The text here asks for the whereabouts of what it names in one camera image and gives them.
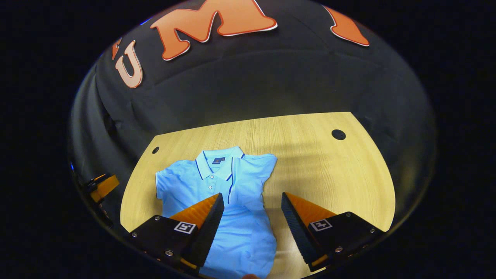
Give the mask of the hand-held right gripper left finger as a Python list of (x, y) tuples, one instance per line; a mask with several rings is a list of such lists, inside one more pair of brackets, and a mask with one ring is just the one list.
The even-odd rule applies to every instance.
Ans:
[(223, 195), (217, 193), (171, 217), (150, 217), (131, 230), (128, 243), (169, 268), (198, 272), (205, 264), (223, 212)]

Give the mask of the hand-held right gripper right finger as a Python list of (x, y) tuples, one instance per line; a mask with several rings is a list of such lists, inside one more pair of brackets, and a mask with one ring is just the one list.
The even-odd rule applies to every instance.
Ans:
[(282, 193), (281, 209), (312, 272), (343, 265), (385, 234), (354, 212), (336, 214), (289, 192)]

